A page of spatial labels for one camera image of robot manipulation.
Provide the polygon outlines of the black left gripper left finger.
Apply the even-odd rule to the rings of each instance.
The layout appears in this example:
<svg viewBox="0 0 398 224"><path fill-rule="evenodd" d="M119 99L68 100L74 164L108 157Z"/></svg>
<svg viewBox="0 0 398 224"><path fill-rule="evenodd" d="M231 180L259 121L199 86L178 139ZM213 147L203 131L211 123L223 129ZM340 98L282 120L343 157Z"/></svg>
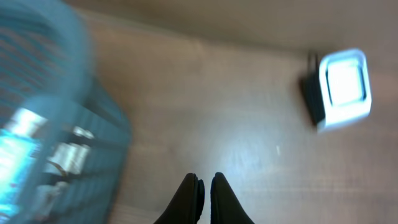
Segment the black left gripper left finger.
<svg viewBox="0 0 398 224"><path fill-rule="evenodd" d="M154 224L197 224L205 203L205 185L188 173L167 208Z"/></svg>

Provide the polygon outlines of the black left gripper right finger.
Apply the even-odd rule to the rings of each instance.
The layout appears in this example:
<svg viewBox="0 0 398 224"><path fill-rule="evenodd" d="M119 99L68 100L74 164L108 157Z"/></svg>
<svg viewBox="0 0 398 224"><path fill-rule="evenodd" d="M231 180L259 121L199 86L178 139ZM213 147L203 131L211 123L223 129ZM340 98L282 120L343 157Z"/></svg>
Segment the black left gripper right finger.
<svg viewBox="0 0 398 224"><path fill-rule="evenodd" d="M211 224L254 224L241 206L223 173L211 183Z"/></svg>

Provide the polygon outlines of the teal snack packet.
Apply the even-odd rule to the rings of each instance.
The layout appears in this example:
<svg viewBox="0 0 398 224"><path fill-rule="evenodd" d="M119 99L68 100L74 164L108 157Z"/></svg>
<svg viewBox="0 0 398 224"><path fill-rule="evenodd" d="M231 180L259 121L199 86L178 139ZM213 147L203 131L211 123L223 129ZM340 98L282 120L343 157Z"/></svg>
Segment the teal snack packet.
<svg viewBox="0 0 398 224"><path fill-rule="evenodd" d="M47 120L38 114L19 108L1 129L1 221L19 212L17 200L40 151L40 141L34 137Z"/></svg>

